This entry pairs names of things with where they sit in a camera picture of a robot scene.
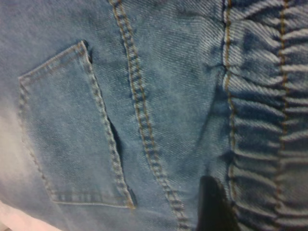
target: back pocket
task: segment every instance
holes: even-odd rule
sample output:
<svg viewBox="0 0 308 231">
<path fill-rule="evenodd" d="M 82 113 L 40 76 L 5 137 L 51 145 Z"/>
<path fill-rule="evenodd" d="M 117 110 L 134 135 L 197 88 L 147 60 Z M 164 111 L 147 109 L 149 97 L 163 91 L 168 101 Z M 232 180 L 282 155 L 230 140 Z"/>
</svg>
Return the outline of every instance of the back pocket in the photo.
<svg viewBox="0 0 308 231">
<path fill-rule="evenodd" d="M 134 207 L 86 41 L 19 77 L 23 141 L 57 203 Z"/>
</svg>

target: faded denim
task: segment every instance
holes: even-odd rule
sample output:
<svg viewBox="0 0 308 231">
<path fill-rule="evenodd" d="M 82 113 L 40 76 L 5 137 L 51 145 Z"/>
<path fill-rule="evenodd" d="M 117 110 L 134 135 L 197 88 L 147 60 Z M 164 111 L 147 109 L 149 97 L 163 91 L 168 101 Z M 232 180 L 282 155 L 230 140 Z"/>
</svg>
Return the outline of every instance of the faded denim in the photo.
<svg viewBox="0 0 308 231">
<path fill-rule="evenodd" d="M 0 200 L 63 231 L 308 229 L 308 2 L 0 3 Z"/>
</svg>

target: yoke seam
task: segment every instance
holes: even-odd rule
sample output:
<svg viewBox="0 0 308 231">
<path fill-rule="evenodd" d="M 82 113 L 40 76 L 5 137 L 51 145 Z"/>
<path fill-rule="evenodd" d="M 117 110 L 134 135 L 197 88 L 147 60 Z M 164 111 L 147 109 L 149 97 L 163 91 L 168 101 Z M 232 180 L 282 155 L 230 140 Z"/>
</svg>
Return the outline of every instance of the yoke seam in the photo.
<svg viewBox="0 0 308 231">
<path fill-rule="evenodd" d="M 275 192 L 275 197 L 276 197 L 276 205 L 275 205 L 275 211 L 277 217 L 275 218 L 275 230 L 278 231 L 280 229 L 280 224 L 277 222 L 279 218 L 279 212 L 278 210 L 281 208 L 281 200 L 279 199 L 280 195 L 282 194 L 281 190 L 281 184 L 279 183 L 278 177 L 281 175 L 282 171 L 282 157 L 281 157 L 281 152 L 285 150 L 285 142 L 283 140 L 283 136 L 287 134 L 287 126 L 286 126 L 286 121 L 288 120 L 288 115 L 286 113 L 286 110 L 288 108 L 288 102 L 286 100 L 286 97 L 288 96 L 289 93 L 289 88 L 286 86 L 288 82 L 288 76 L 286 71 L 283 70 L 283 66 L 285 65 L 285 55 L 283 54 L 283 50 L 285 48 L 284 44 L 284 35 L 285 35 L 285 15 L 284 12 L 288 8 L 288 1 L 283 0 L 283 7 L 281 10 L 281 16 L 280 16 L 280 23 L 281 23 L 281 30 L 280 30 L 280 41 L 281 41 L 281 49 L 279 50 L 279 57 L 280 57 L 280 71 L 282 73 L 282 87 L 285 90 L 285 95 L 282 97 L 282 100 L 284 102 L 282 112 L 284 114 L 284 119 L 281 123 L 282 125 L 282 135 L 279 137 L 280 139 L 280 149 L 278 151 L 278 160 L 277 160 L 277 172 L 276 176 L 274 178 L 274 182 L 276 184 L 276 192 Z"/>
<path fill-rule="evenodd" d="M 159 157 L 158 157 L 158 153 L 156 150 L 156 145 L 154 142 L 154 138 L 153 138 L 153 131 L 152 131 L 152 126 L 151 123 L 149 121 L 149 116 L 148 116 L 148 112 L 146 109 L 146 99 L 145 99 L 145 94 L 144 94 L 144 89 L 142 87 L 142 82 L 141 82 L 141 74 L 140 74 L 140 66 L 139 66 L 139 61 L 138 61 L 138 54 L 135 48 L 135 44 L 133 41 L 133 37 L 132 37 L 132 31 L 131 31 L 131 27 L 129 24 L 129 21 L 127 19 L 127 16 L 124 12 L 123 6 L 122 6 L 122 2 L 121 0 L 118 0 L 116 2 L 112 2 L 112 0 L 109 0 L 109 3 L 112 5 L 113 7 L 113 12 L 115 14 L 118 26 L 120 28 L 120 32 L 121 35 L 123 37 L 123 41 L 124 41 L 124 45 L 127 51 L 127 58 L 128 58 L 128 69 L 129 69 L 129 77 L 130 77 L 130 84 L 131 84 L 131 88 L 132 88 L 132 93 L 134 96 L 134 106 L 135 106 L 135 110 L 137 113 L 137 119 L 138 119 L 138 123 L 139 123 L 139 129 L 140 129 L 140 133 L 141 133 L 141 138 L 142 138 L 142 142 L 146 151 L 146 156 L 150 165 L 150 168 L 153 172 L 153 174 L 155 175 L 158 183 L 163 187 L 165 193 L 166 193 L 166 198 L 169 201 L 170 207 L 173 210 L 177 220 L 178 220 L 178 230 L 180 231 L 188 231 L 191 230 L 191 228 L 188 226 L 188 219 L 187 217 L 184 215 L 184 208 L 183 208 L 183 203 L 182 201 L 178 198 L 177 193 L 172 190 L 171 186 L 169 185 L 169 182 L 165 176 L 165 174 L 163 173 L 162 170 L 162 166 L 159 162 Z M 119 8 L 121 15 L 118 14 L 117 12 L 117 8 Z M 138 100 L 138 94 L 140 96 L 140 93 L 136 93 L 136 89 L 135 89 L 135 81 L 136 79 L 134 79 L 134 72 L 137 72 L 137 76 L 138 76 L 138 84 L 139 84 L 139 89 L 141 92 L 141 97 L 142 97 L 142 105 L 143 105 L 143 109 L 139 108 L 138 104 L 139 101 Z M 141 122 L 141 117 L 145 116 L 145 120 L 146 120 L 146 125 L 147 127 L 143 127 L 143 124 Z M 151 140 L 151 144 L 152 147 L 148 147 L 147 141 L 145 140 L 145 135 L 144 132 L 147 131 L 149 133 L 150 136 L 150 140 Z"/>
<path fill-rule="evenodd" d="M 230 10 L 231 10 L 231 0 L 228 0 L 228 5 L 227 5 L 227 13 L 226 13 L 226 55 L 225 55 L 225 60 L 226 60 L 226 69 L 227 69 L 227 79 L 226 79 L 226 86 L 225 86 L 225 91 L 227 92 L 228 95 L 228 104 L 231 110 L 230 114 L 230 127 L 231 127 L 231 132 L 230 132 L 230 140 L 231 140 L 231 149 L 234 151 L 235 150 L 235 122 L 234 122 L 234 117 L 235 117 L 235 106 L 232 101 L 232 95 L 229 91 L 229 83 L 230 83 L 230 78 L 231 78 L 231 72 L 229 71 L 230 68 L 230 63 L 229 63 L 229 52 L 230 52 Z M 229 166 L 229 178 L 230 178 L 230 183 L 231 183 L 231 195 L 233 196 L 233 206 L 234 208 L 235 205 L 235 199 L 237 197 L 236 190 L 235 190 L 235 183 L 234 183 L 234 159 L 235 154 L 232 157 L 232 161 Z"/>
</svg>

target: seam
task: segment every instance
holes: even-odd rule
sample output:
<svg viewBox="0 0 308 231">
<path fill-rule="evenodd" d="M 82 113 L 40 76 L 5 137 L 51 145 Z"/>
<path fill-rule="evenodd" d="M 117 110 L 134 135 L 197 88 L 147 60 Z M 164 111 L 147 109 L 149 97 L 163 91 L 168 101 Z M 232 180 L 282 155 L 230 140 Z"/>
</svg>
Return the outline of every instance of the seam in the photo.
<svg viewBox="0 0 308 231">
<path fill-rule="evenodd" d="M 286 113 L 286 109 L 289 106 L 288 102 L 286 100 L 286 97 L 288 96 L 288 93 L 289 93 L 289 88 L 286 86 L 286 84 L 288 82 L 288 77 L 287 77 L 286 71 L 283 70 L 283 66 L 285 65 L 285 56 L 283 54 L 283 50 L 285 48 L 284 38 L 283 38 L 284 35 L 285 35 L 285 17 L 284 17 L 284 12 L 285 12 L 285 10 L 287 8 L 288 8 L 288 1 L 287 0 L 283 0 L 283 7 L 282 7 L 282 10 L 281 10 L 281 16 L 280 16 L 280 23 L 281 23 L 281 31 L 280 31 L 281 49 L 279 50 L 279 57 L 280 57 L 280 71 L 281 71 L 282 77 L 283 77 L 282 87 L 285 90 L 285 95 L 282 97 L 282 100 L 284 102 L 283 109 L 282 109 L 282 112 L 284 114 L 284 119 L 283 119 L 283 122 L 281 123 L 281 125 L 282 125 L 282 135 L 280 136 L 280 150 L 278 151 L 278 160 L 277 160 L 278 168 L 277 168 L 276 176 L 275 176 L 275 179 L 274 179 L 274 182 L 276 184 L 276 193 L 275 193 L 276 194 L 275 195 L 275 197 L 276 197 L 275 211 L 277 213 L 277 217 L 275 219 L 275 224 L 276 224 L 275 230 L 276 231 L 279 230 L 279 228 L 280 228 L 280 225 L 277 222 L 277 220 L 279 218 L 278 210 L 281 208 L 281 204 L 280 204 L 281 200 L 279 198 L 280 198 L 280 195 L 282 194 L 281 184 L 278 181 L 278 177 L 280 176 L 281 171 L 282 171 L 281 152 L 285 150 L 285 143 L 284 143 L 284 140 L 283 140 L 282 137 L 287 134 L 286 121 L 288 120 L 288 115 Z"/>
<path fill-rule="evenodd" d="M 230 132 L 230 139 L 231 139 L 231 149 L 234 151 L 235 150 L 235 124 L 234 124 L 234 117 L 235 117 L 235 107 L 232 101 L 232 95 L 229 91 L 229 82 L 231 78 L 231 72 L 229 71 L 230 68 L 230 63 L 229 63 L 229 52 L 230 52 L 230 10 L 231 10 L 231 0 L 228 0 L 228 5 L 227 5 L 227 13 L 226 13 L 226 55 L 225 55 L 225 60 L 226 60 L 226 69 L 227 69 L 227 79 L 226 79 L 226 86 L 225 86 L 225 91 L 227 92 L 228 95 L 228 104 L 231 110 L 230 114 L 230 126 L 231 126 L 231 132 Z M 231 193 L 233 194 L 233 206 L 235 206 L 235 199 L 237 197 L 236 190 L 235 190 L 235 183 L 234 183 L 234 164 L 235 164 L 235 154 L 233 155 L 232 161 L 229 166 L 229 177 L 230 177 L 230 183 L 231 183 Z"/>
<path fill-rule="evenodd" d="M 132 32 L 131 32 L 131 28 L 127 19 L 127 16 L 124 12 L 124 9 L 122 7 L 121 4 L 121 0 L 118 0 L 116 2 L 112 2 L 111 0 L 109 0 L 110 4 L 113 7 L 113 12 L 115 14 L 117 23 L 120 27 L 120 32 L 124 41 L 124 45 L 125 48 L 127 50 L 127 57 L 128 57 L 128 68 L 129 68 L 129 75 L 130 75 L 130 83 L 131 83 L 131 88 L 132 88 L 132 92 L 133 92 L 133 96 L 134 96 L 134 106 L 135 106 L 135 110 L 137 112 L 137 118 L 138 118 L 138 123 L 139 123 L 139 129 L 140 129 L 140 133 L 141 133 L 141 137 L 142 137 L 142 142 L 146 151 L 146 155 L 147 155 L 147 159 L 148 162 L 150 164 L 150 168 L 153 172 L 153 174 L 156 176 L 157 181 L 162 185 L 165 193 L 166 193 L 166 197 L 169 200 L 170 206 L 174 212 L 174 214 L 176 215 L 177 219 L 178 219 L 178 230 L 190 230 L 190 228 L 187 225 L 188 219 L 185 217 L 184 213 L 183 213 L 183 203 L 178 199 L 178 196 L 176 194 L 176 192 L 174 190 L 171 189 L 166 176 L 164 175 L 163 171 L 162 171 L 162 166 L 159 163 L 159 158 L 158 158 L 158 154 L 155 148 L 155 142 L 153 139 L 153 134 L 152 134 L 152 127 L 149 121 L 149 116 L 146 110 L 146 105 L 145 105 L 145 95 L 144 95 L 144 89 L 142 87 L 142 82 L 141 82 L 141 74 L 140 74 L 140 67 L 139 67 L 139 62 L 138 62 L 138 55 L 136 52 L 136 48 L 133 42 L 133 38 L 132 38 Z M 124 23 L 121 22 L 120 16 L 117 13 L 117 8 L 120 9 L 121 12 L 121 18 L 124 18 Z M 127 33 L 124 30 L 124 26 L 127 28 L 128 30 L 128 36 L 130 37 L 130 44 L 128 44 L 128 39 L 127 39 Z M 131 49 L 133 52 L 133 58 L 134 60 L 132 60 L 131 57 Z M 141 111 L 141 109 L 139 108 L 138 104 L 139 104 L 139 100 L 137 98 L 137 93 L 135 90 L 135 83 L 133 80 L 133 74 L 134 74 L 134 69 L 137 71 L 137 75 L 138 75 L 138 83 L 139 83 L 139 88 L 141 90 L 141 97 L 142 97 L 142 104 L 143 104 L 143 112 Z M 141 122 L 141 114 L 144 114 L 145 119 L 146 119 L 146 124 L 147 127 L 144 128 L 143 124 Z M 151 139 L 151 145 L 152 148 L 148 147 L 148 144 L 145 140 L 145 135 L 144 135 L 144 131 L 148 129 L 149 135 L 150 135 L 150 139 Z M 150 151 L 154 152 L 154 158 L 155 160 L 153 160 L 151 158 L 150 155 Z"/>
<path fill-rule="evenodd" d="M 96 79 L 96 76 L 95 76 L 94 71 L 92 69 L 92 65 L 91 65 L 88 57 L 86 57 L 86 62 L 90 66 L 89 77 L 90 77 L 90 82 L 91 82 L 92 94 L 94 96 L 96 105 L 97 105 L 99 112 L 101 114 L 102 123 L 104 124 L 105 132 L 106 132 L 106 135 L 107 135 L 108 146 L 109 146 L 109 150 L 110 150 L 110 153 L 111 153 L 112 167 L 113 167 L 114 173 L 115 173 L 117 188 L 126 197 L 127 206 L 129 208 L 135 208 L 134 203 L 132 201 L 132 198 L 131 198 L 131 196 L 128 192 L 127 185 L 126 185 L 125 180 L 124 180 L 123 169 L 122 169 L 122 166 L 121 166 L 119 153 L 117 152 L 117 149 L 116 149 L 116 141 L 113 137 L 110 122 L 109 122 L 109 119 L 107 117 L 105 103 L 104 103 L 103 97 L 102 97 L 102 91 L 101 91 L 101 89 L 98 85 L 98 81 Z"/>
<path fill-rule="evenodd" d="M 26 141 L 26 131 L 25 131 L 25 126 L 23 123 L 23 114 L 24 114 L 24 108 L 26 107 L 26 89 L 23 86 L 23 84 L 21 82 L 19 82 L 19 90 L 20 90 L 20 94 L 19 94 L 19 125 L 21 127 L 22 130 L 22 134 L 21 134 L 21 140 L 22 143 L 24 144 L 24 146 L 26 147 L 26 149 L 28 150 L 28 153 L 30 154 L 32 161 L 34 162 L 35 166 L 37 167 L 37 170 L 43 180 L 44 186 L 46 188 L 47 194 L 49 194 L 50 198 L 52 195 L 52 192 L 50 190 L 50 185 L 49 182 L 47 180 L 47 178 L 45 177 L 35 155 L 32 152 L 32 149 L 30 147 L 30 144 Z"/>
<path fill-rule="evenodd" d="M 82 56 L 84 53 L 85 53 L 85 51 L 80 51 L 79 53 L 77 53 L 76 55 L 72 56 L 71 58 L 69 58 L 69 59 L 68 59 L 67 61 L 65 61 L 64 63 L 61 63 L 61 64 L 55 66 L 53 69 L 51 69 L 51 70 L 45 72 L 43 75 L 40 75 L 40 76 L 35 77 L 35 78 L 31 78 L 31 75 L 27 74 L 26 76 L 21 77 L 21 78 L 20 78 L 20 81 L 26 81 L 27 79 L 29 79 L 29 81 L 27 81 L 27 82 L 24 83 L 25 86 L 29 86 L 29 85 L 33 84 L 34 82 L 36 82 L 37 80 L 41 79 L 42 77 L 45 77 L 46 75 L 53 73 L 54 71 L 56 71 L 56 70 L 59 69 L 60 67 L 66 66 L 69 62 L 71 62 L 72 60 L 74 60 L 75 58 L 77 58 L 77 57 L 79 57 L 79 56 Z"/>
<path fill-rule="evenodd" d="M 43 64 L 41 64 L 38 67 L 34 68 L 30 72 L 26 73 L 24 76 L 31 76 L 34 73 L 38 72 L 40 69 L 43 69 L 44 67 L 48 66 L 50 63 L 53 63 L 53 62 L 61 59 L 62 57 L 66 56 L 67 54 L 71 53 L 72 51 L 74 51 L 74 50 L 78 51 L 80 49 L 80 47 L 81 47 L 81 43 L 82 42 L 83 42 L 83 40 L 81 42 L 79 42 L 78 44 L 73 45 L 73 46 L 67 48 L 66 50 L 58 53 L 57 55 L 55 55 L 52 58 L 48 59 Z"/>
</svg>

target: pocket stitching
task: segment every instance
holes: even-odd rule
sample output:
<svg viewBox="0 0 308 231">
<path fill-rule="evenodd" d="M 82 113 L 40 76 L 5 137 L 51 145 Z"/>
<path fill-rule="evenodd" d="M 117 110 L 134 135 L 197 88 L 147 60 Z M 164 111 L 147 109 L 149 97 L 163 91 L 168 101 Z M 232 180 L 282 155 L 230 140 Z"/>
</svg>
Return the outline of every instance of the pocket stitching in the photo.
<svg viewBox="0 0 308 231">
<path fill-rule="evenodd" d="M 37 67 L 35 70 L 19 77 L 19 81 L 23 82 L 24 86 L 27 85 L 31 85 L 34 82 L 36 82 L 37 80 L 39 80 L 42 77 L 45 77 L 46 75 L 56 71 L 57 69 L 59 69 L 60 67 L 64 67 L 67 64 L 69 64 L 72 60 L 76 59 L 77 57 L 80 57 L 82 55 L 84 55 L 85 50 L 80 50 L 77 54 L 75 54 L 74 56 L 70 57 L 68 60 L 66 60 L 64 63 L 60 63 L 57 66 L 53 67 L 52 69 L 48 70 L 47 72 L 45 72 L 43 75 L 39 75 L 38 77 L 33 77 L 33 75 L 38 72 L 39 70 L 46 68 L 47 66 L 49 66 L 50 63 L 53 63 L 57 60 L 59 60 L 60 58 L 64 57 L 66 54 L 69 53 L 69 51 L 71 52 L 71 49 L 69 49 L 68 51 L 66 51 L 65 53 L 61 54 L 61 55 L 57 55 L 56 58 L 51 58 L 51 60 L 48 60 L 47 62 L 43 63 L 41 66 Z"/>
<path fill-rule="evenodd" d="M 22 75 L 18 78 L 18 80 L 19 80 L 19 112 L 18 112 L 18 114 L 19 114 L 19 126 L 21 128 L 21 140 L 22 140 L 22 143 L 24 144 L 24 146 L 26 147 L 26 149 L 28 150 L 28 153 L 31 156 L 32 161 L 34 162 L 35 166 L 37 167 L 37 170 L 40 173 L 40 177 L 42 178 L 44 186 L 46 188 L 47 194 L 50 196 L 50 198 L 52 198 L 51 196 L 53 195 L 52 190 L 50 188 L 50 184 L 49 184 L 45 174 L 42 171 L 42 167 L 38 163 L 37 158 L 35 157 L 35 155 L 32 151 L 31 145 L 28 143 L 28 141 L 26 141 L 26 131 L 25 131 L 25 126 L 24 126 L 24 118 L 23 118 L 24 108 L 27 105 L 26 86 L 31 85 L 32 83 L 34 83 L 38 79 L 46 76 L 47 74 L 52 73 L 53 71 L 59 69 L 60 67 L 67 65 L 73 59 L 75 59 L 79 56 L 82 56 L 85 53 L 85 50 L 78 51 L 78 53 L 76 55 L 73 55 L 73 57 L 69 58 L 66 62 L 53 67 L 49 71 L 45 72 L 43 75 L 39 75 L 36 78 L 32 78 L 32 76 L 36 72 L 38 72 L 39 70 L 49 66 L 49 64 L 54 63 L 55 61 L 59 60 L 60 58 L 64 57 L 65 55 L 69 54 L 73 50 L 80 49 L 82 44 L 83 44 L 83 41 L 81 41 L 79 44 L 77 44 L 77 46 L 75 45 L 73 47 L 70 47 L 70 48 L 62 51 L 61 53 L 55 55 L 54 57 L 52 57 L 51 59 L 49 59 L 48 61 L 43 63 L 42 65 L 36 67 L 34 70 L 32 70 L 32 71 L 30 71 L 30 72 L 26 73 L 25 75 Z"/>
<path fill-rule="evenodd" d="M 67 50 L 64 50 L 63 52 L 61 52 L 60 54 L 51 58 L 47 62 L 45 62 L 42 65 L 40 65 L 39 67 L 35 68 L 34 70 L 32 70 L 32 71 L 30 71 L 30 72 L 28 72 L 28 73 L 19 77 L 19 91 L 20 91 L 20 94 L 19 94 L 19 124 L 20 124 L 20 128 L 21 128 L 21 131 L 22 131 L 21 139 L 22 139 L 22 142 L 23 142 L 24 146 L 26 147 L 27 151 L 29 152 L 32 161 L 34 162 L 35 166 L 37 167 L 37 170 L 38 170 L 40 177 L 43 180 L 44 186 L 46 188 L 47 194 L 49 195 L 49 197 L 51 198 L 52 201 L 54 201 L 56 203 L 63 203 L 63 204 L 80 204 L 80 205 L 91 204 L 91 205 L 108 205 L 108 206 L 114 206 L 114 207 L 135 208 L 132 197 L 131 197 L 131 195 L 128 191 L 127 184 L 125 183 L 124 174 L 123 174 L 123 170 L 122 170 L 122 167 L 121 167 L 119 154 L 117 153 L 117 149 L 116 149 L 116 141 L 114 140 L 114 137 L 112 135 L 109 118 L 107 116 L 104 101 L 103 101 L 103 98 L 102 98 L 102 92 L 100 90 L 100 87 L 98 85 L 98 81 L 97 81 L 96 76 L 94 74 L 94 71 L 92 69 L 92 64 L 90 63 L 89 57 L 87 55 L 85 57 L 83 57 L 83 61 L 82 61 L 83 67 L 84 67 L 84 70 L 88 74 L 88 78 L 90 79 L 91 93 L 92 93 L 92 96 L 93 96 L 93 98 L 96 102 L 98 112 L 100 113 L 101 121 L 102 121 L 102 123 L 104 124 L 104 127 L 105 127 L 105 136 L 107 137 L 108 148 L 110 150 L 110 157 L 111 157 L 112 166 L 113 166 L 113 172 L 115 173 L 116 188 L 119 191 L 119 193 L 121 193 L 124 196 L 124 198 L 123 197 L 114 197 L 114 196 L 112 198 L 126 199 L 127 204 L 125 206 L 122 206 L 122 205 L 116 205 L 116 204 L 107 204 L 107 203 L 104 203 L 104 202 L 93 202 L 93 203 L 91 203 L 91 202 L 71 202 L 71 201 L 69 202 L 69 201 L 54 200 L 52 198 L 53 195 L 59 196 L 59 195 L 63 195 L 64 193 L 62 193 L 62 192 L 56 193 L 53 189 L 51 189 L 51 185 L 50 185 L 49 181 L 47 180 L 47 177 L 43 173 L 43 170 L 42 170 L 43 168 L 40 166 L 40 164 L 39 164 L 39 162 L 38 162 L 38 160 L 37 160 L 37 158 L 34 154 L 34 151 L 31 147 L 29 141 L 26 138 L 26 128 L 25 128 L 25 125 L 24 125 L 24 116 L 25 116 L 25 107 L 27 106 L 27 101 L 28 101 L 28 97 L 29 97 L 26 86 L 31 86 L 31 84 L 33 84 L 37 80 L 41 79 L 42 77 L 45 77 L 46 75 L 54 72 L 55 70 L 66 66 L 73 59 L 76 59 L 76 58 L 84 55 L 86 50 L 87 50 L 87 48 L 84 44 L 84 41 L 81 41 L 78 45 L 75 45 L 72 48 L 68 48 Z M 43 70 L 46 67 L 47 68 L 50 67 L 50 64 L 53 64 L 54 62 L 61 59 L 65 55 L 68 55 L 70 52 L 74 52 L 74 51 L 77 51 L 77 53 L 73 54 L 72 57 L 69 57 L 68 60 L 66 60 L 64 63 L 57 64 L 56 66 L 53 66 L 51 69 L 45 71 L 44 74 L 38 74 L 38 76 L 35 76 L 36 73 L 39 72 L 40 70 Z"/>
<path fill-rule="evenodd" d="M 90 63 L 88 56 L 86 56 L 85 59 L 86 59 L 86 64 L 89 66 L 89 78 L 91 82 L 92 94 L 95 99 L 98 110 L 101 114 L 102 123 L 104 124 L 104 127 L 105 127 L 105 134 L 107 136 L 108 146 L 109 146 L 110 155 L 111 155 L 112 167 L 115 173 L 117 189 L 119 190 L 120 193 L 123 193 L 125 198 L 127 199 L 128 201 L 127 206 L 129 208 L 135 208 L 131 195 L 128 191 L 127 184 L 125 183 L 124 173 L 121 167 L 119 153 L 117 152 L 117 149 L 116 149 L 116 141 L 112 135 L 110 122 L 107 116 L 105 104 L 104 104 L 103 97 L 102 97 L 102 91 L 98 85 L 97 78 L 94 74 L 92 64 Z"/>
</svg>

